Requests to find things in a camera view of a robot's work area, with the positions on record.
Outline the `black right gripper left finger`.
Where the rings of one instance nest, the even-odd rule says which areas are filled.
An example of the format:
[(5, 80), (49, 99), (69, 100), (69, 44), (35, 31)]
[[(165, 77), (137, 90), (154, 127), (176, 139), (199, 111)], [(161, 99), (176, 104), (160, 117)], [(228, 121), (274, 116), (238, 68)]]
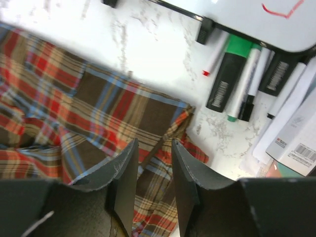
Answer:
[(138, 139), (119, 155), (71, 187), (82, 192), (105, 190), (105, 211), (114, 219), (124, 237), (130, 237), (138, 173)]

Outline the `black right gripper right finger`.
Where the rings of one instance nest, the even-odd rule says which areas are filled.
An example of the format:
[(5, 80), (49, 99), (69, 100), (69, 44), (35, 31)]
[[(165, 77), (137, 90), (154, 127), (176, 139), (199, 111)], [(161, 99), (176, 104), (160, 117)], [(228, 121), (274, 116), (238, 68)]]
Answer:
[(172, 140), (172, 172), (180, 236), (188, 237), (204, 208), (201, 191), (225, 188), (235, 181), (193, 157), (177, 140)]

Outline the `plaid long sleeve shirt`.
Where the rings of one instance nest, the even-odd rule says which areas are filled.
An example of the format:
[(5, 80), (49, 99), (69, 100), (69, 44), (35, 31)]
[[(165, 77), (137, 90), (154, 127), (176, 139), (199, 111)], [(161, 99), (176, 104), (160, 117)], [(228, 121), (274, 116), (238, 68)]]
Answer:
[(27, 31), (0, 26), (1, 179), (74, 184), (138, 139), (133, 237), (168, 237), (177, 224), (172, 140), (208, 161), (186, 133), (194, 111)]

